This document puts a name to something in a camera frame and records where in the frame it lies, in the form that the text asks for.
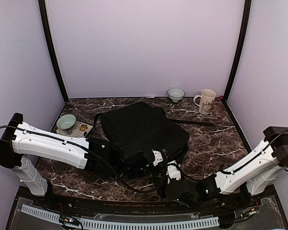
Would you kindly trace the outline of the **cream mug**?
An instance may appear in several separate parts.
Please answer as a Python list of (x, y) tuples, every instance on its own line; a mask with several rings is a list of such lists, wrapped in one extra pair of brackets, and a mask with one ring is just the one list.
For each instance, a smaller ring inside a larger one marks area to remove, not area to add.
[(216, 93), (213, 90), (203, 89), (200, 95), (194, 96), (193, 102), (198, 107), (199, 113), (207, 115), (212, 109), (215, 98)]

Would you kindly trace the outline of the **small white bowl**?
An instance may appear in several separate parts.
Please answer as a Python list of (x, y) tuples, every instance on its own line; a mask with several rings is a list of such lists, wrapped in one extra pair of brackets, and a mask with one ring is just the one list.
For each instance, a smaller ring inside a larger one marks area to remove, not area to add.
[(168, 97), (173, 102), (178, 102), (185, 96), (185, 92), (180, 88), (171, 88), (168, 90)]

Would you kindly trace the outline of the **black student bag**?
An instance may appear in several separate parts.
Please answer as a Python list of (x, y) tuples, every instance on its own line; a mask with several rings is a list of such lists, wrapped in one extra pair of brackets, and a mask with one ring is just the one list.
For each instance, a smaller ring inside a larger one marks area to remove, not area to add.
[(169, 161), (181, 164), (189, 150), (189, 133), (180, 124), (213, 127), (207, 122), (194, 122), (167, 118), (161, 107), (138, 102), (116, 110), (99, 113), (94, 121), (99, 121), (109, 142), (130, 143), (143, 138), (169, 138)]

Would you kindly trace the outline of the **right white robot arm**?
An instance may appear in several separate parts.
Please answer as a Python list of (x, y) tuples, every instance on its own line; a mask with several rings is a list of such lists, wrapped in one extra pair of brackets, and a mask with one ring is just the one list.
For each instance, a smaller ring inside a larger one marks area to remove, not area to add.
[[(288, 127), (270, 126), (248, 155), (202, 180), (187, 179), (177, 164), (169, 163), (164, 194), (187, 207), (231, 205), (235, 201), (245, 208), (281, 171), (288, 172)], [(237, 196), (233, 194), (236, 189), (240, 190)]]

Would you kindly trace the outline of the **floral placemat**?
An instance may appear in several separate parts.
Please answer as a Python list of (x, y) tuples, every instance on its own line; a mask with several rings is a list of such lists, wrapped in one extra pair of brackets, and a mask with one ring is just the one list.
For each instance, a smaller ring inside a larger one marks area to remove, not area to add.
[(62, 136), (72, 138), (85, 138), (92, 130), (92, 128), (93, 125), (77, 120), (71, 128), (59, 129), (55, 126), (53, 132)]

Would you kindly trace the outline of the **green bowl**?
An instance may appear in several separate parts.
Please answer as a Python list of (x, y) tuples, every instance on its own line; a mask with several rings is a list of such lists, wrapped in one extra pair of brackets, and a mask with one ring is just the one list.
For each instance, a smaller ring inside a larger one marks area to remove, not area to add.
[(63, 115), (60, 117), (57, 122), (56, 126), (58, 129), (67, 130), (72, 128), (76, 123), (76, 117), (71, 114)]

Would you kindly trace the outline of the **black frame post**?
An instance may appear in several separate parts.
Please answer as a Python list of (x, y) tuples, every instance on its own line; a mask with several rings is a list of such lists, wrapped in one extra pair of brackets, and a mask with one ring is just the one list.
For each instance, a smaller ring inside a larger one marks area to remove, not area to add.
[(38, 5), (39, 5), (39, 11), (40, 11), (40, 17), (42, 21), (44, 36), (45, 36), (45, 40), (46, 40), (46, 44), (48, 48), (48, 53), (50, 56), (50, 61), (54, 70), (56, 81), (58, 83), (63, 101), (64, 103), (67, 103), (69, 101), (69, 97), (68, 97), (67, 90), (63, 82), (63, 77), (61, 75), (59, 63), (58, 63), (56, 52), (55, 52), (55, 47), (54, 47), (52, 36), (51, 36), (48, 14), (47, 14), (47, 9), (46, 9), (46, 1), (38, 0)]
[(242, 20), (241, 20), (240, 33), (239, 33), (239, 37), (237, 41), (237, 47), (236, 47), (231, 71), (229, 74), (228, 82), (227, 82), (225, 92), (223, 95), (223, 100), (225, 103), (227, 103), (229, 99), (229, 96), (233, 87), (233, 83), (236, 77), (236, 73), (238, 70), (238, 66), (240, 63), (240, 57), (241, 57), (243, 46), (244, 46), (245, 36), (247, 33), (247, 27), (248, 27), (248, 22), (249, 22), (249, 16), (251, 12), (251, 5), (252, 5), (252, 0), (244, 1), (243, 15), (242, 15)]

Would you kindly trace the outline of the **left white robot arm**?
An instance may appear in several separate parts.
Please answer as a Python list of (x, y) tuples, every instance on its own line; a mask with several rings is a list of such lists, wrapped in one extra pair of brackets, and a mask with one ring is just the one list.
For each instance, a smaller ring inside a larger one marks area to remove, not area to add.
[(20, 181), (27, 185), (33, 195), (39, 196), (39, 201), (48, 209), (54, 209), (58, 205), (58, 198), (51, 193), (51, 183), (31, 165), (28, 158), (30, 155), (63, 162), (85, 171), (90, 171), (89, 165), (92, 161), (100, 162), (125, 187), (140, 194), (157, 191), (167, 178), (168, 159), (163, 151), (160, 151), (163, 174), (159, 183), (153, 189), (140, 190), (127, 184), (110, 163), (93, 149), (93, 146), (97, 145), (100, 150), (105, 151), (104, 144), (38, 129), (24, 122), (20, 113), (15, 113), (9, 123), (0, 126), (0, 129), (4, 131), (0, 138), (0, 166), (13, 170)]

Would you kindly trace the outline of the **black front table rail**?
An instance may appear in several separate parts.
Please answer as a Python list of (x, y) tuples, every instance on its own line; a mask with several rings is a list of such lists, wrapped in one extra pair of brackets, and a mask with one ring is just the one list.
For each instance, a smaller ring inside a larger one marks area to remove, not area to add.
[(161, 199), (156, 192), (139, 194), (118, 187), (102, 190), (100, 188), (83, 193), (64, 186), (53, 186), (51, 200), (33, 196), (29, 189), (20, 186), (13, 202), (13, 210), (20, 210), (21, 204), (47, 208), (53, 212), (62, 211), (76, 217), (84, 216), (100, 220), (115, 216), (160, 216), (163, 219), (200, 219), (202, 217), (229, 215), (234, 211), (248, 209), (261, 204), (263, 195), (247, 197), (234, 193), (220, 200), (213, 200), (200, 206), (185, 206), (175, 201)]

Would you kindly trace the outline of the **right black frame post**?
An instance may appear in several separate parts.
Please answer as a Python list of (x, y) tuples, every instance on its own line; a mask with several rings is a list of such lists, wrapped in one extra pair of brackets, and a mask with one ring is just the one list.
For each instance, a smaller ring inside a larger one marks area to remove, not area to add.
[(233, 87), (233, 83), (236, 77), (236, 73), (238, 70), (238, 66), (240, 63), (240, 57), (241, 57), (243, 46), (244, 46), (245, 36), (247, 33), (247, 27), (248, 27), (248, 22), (249, 22), (249, 16), (251, 12), (251, 5), (252, 5), (252, 0), (244, 1), (243, 15), (242, 15), (242, 20), (241, 20), (240, 33), (239, 33), (239, 37), (237, 41), (237, 47), (236, 47), (231, 71), (229, 74), (228, 82), (227, 82), (225, 92), (223, 95), (223, 100), (225, 103), (227, 103), (229, 99), (229, 96)]

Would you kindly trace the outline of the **left black frame post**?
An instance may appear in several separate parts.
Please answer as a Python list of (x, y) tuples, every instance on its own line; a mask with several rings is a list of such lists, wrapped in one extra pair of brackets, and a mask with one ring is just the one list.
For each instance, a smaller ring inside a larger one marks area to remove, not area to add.
[(63, 101), (64, 103), (67, 103), (69, 101), (69, 97), (68, 97), (67, 90), (63, 82), (63, 77), (61, 75), (59, 63), (58, 63), (56, 52), (55, 52), (55, 47), (54, 47), (52, 36), (51, 36), (48, 14), (47, 14), (47, 9), (46, 9), (46, 1), (38, 0), (38, 5), (39, 5), (39, 11), (40, 11), (40, 17), (42, 21), (44, 36), (45, 36), (45, 40), (46, 40), (46, 44), (48, 48), (48, 53), (50, 56), (50, 61), (54, 70), (56, 81), (58, 83)]

